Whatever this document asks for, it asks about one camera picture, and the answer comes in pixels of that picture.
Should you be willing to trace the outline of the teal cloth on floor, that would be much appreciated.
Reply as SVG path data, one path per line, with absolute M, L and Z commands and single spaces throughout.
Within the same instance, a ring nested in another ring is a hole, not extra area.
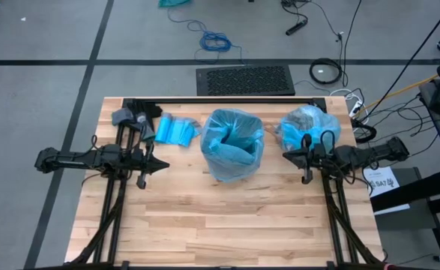
M 159 0 L 158 7 L 159 8 L 173 8 L 180 5 L 185 5 L 189 3 L 191 0 Z

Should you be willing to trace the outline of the blue liner bag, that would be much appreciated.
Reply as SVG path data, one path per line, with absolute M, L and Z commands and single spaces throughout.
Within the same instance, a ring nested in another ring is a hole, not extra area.
M 341 126 L 334 115 L 324 113 L 318 107 L 305 105 L 284 116 L 274 133 L 285 152 L 300 149 L 305 134 L 312 138 L 310 149 L 322 143 L 325 151 L 330 152 L 340 138 Z

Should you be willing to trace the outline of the black perforated floor mat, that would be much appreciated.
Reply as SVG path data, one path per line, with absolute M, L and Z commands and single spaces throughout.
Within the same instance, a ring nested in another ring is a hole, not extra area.
M 245 65 L 196 70 L 198 96 L 294 96 L 288 65 Z

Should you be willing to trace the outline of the black power strip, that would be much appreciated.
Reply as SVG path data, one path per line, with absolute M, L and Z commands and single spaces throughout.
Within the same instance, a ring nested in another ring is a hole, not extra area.
M 295 32 L 297 32 L 298 30 L 303 28 L 307 23 L 308 23 L 307 19 L 303 19 L 303 20 L 297 22 L 293 27 L 286 30 L 286 32 L 285 32 L 286 36 L 293 35 Z

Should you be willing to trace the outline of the black metal stand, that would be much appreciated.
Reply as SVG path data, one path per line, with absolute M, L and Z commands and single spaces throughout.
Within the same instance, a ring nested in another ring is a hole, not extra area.
M 435 224 L 433 234 L 440 248 L 440 172 L 374 196 L 371 203 L 376 212 L 418 200 L 425 200 L 427 203 Z

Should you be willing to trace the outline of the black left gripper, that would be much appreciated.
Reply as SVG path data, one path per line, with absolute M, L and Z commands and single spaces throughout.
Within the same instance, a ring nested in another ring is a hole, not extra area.
M 124 168 L 126 170 L 141 171 L 136 180 L 136 186 L 141 190 L 145 190 L 147 185 L 146 173 L 152 174 L 169 167 L 169 163 L 153 156 L 153 150 L 154 142 L 149 140 L 145 143 L 145 151 L 135 148 L 132 153 L 124 157 Z

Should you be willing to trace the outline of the dark grey cloth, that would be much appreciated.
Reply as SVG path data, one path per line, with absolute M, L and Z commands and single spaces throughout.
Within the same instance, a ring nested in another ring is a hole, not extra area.
M 112 125 L 118 126 L 124 123 L 134 123 L 135 117 L 128 108 L 121 108 L 112 113 Z

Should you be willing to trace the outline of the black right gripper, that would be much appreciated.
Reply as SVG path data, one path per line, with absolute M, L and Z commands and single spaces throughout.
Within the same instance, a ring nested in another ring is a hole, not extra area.
M 334 167 L 335 163 L 331 156 L 326 154 L 325 147 L 322 144 L 315 144 L 313 149 L 312 137 L 306 133 L 301 139 L 301 148 L 291 150 L 283 153 L 283 157 L 294 164 L 298 169 L 304 170 L 304 175 L 301 178 L 301 183 L 308 185 L 313 180 L 313 172 L 310 169 Z

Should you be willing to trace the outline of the white paper sign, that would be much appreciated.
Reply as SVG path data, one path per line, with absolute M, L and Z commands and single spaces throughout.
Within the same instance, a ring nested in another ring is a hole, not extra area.
M 370 197 L 375 197 L 400 186 L 389 166 L 378 169 L 365 169 L 364 176 L 370 184 Z

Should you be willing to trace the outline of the folded blue bag stack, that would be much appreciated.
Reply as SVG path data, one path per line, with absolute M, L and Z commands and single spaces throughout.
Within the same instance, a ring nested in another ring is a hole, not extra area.
M 162 144 L 189 147 L 192 139 L 200 135 L 201 132 L 202 126 L 197 120 L 163 112 L 155 141 Z

